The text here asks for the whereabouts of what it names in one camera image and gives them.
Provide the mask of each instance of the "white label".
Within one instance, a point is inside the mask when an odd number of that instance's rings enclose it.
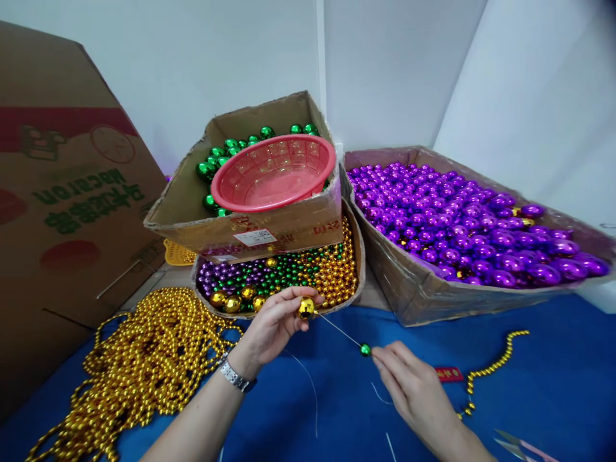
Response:
[[[233,255],[215,255],[214,258],[219,262],[237,260],[237,257],[234,257]]]
[[[266,229],[234,234],[233,237],[248,247],[278,241],[278,239],[273,237],[271,232]]]

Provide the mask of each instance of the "person's left hand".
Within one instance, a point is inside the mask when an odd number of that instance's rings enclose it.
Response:
[[[325,301],[312,287],[288,287],[266,300],[240,342],[229,353],[229,363],[243,377],[250,379],[244,374],[256,377],[264,364],[281,353],[295,332],[308,330],[308,321],[296,315],[303,296],[312,297],[317,305]]]

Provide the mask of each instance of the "yellow basket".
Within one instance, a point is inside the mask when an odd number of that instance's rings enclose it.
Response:
[[[197,254],[188,250],[186,247],[182,247],[175,242],[165,239],[165,260],[167,263],[173,266],[189,266],[194,263],[197,258]]]

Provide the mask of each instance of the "white wall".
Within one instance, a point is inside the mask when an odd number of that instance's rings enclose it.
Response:
[[[325,2],[327,119],[345,150],[432,146],[486,0]]]
[[[490,0],[435,149],[600,227],[616,223],[615,127],[611,2]]]
[[[215,114],[319,98],[310,1],[5,0],[0,19],[82,43],[165,174]]]

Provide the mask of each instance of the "scissors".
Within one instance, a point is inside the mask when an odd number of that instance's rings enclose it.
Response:
[[[514,456],[519,457],[523,461],[526,461],[526,462],[537,462],[537,460],[535,460],[533,458],[530,458],[529,456],[524,454],[522,452],[522,449],[520,448],[520,446],[523,447],[523,448],[528,449],[531,452],[534,452],[538,456],[541,456],[542,459],[543,459],[543,462],[558,462],[553,457],[548,456],[546,453],[542,452],[541,450],[538,450],[534,446],[531,446],[526,441],[522,441],[520,438],[516,438],[512,434],[509,434],[507,432],[504,432],[504,431],[501,431],[501,430],[497,430],[497,429],[494,429],[494,431],[496,433],[499,433],[505,440],[509,441],[509,443],[506,443],[505,441],[498,440],[497,438],[494,438],[494,441],[496,441],[499,445],[503,446],[506,450],[508,450]]]

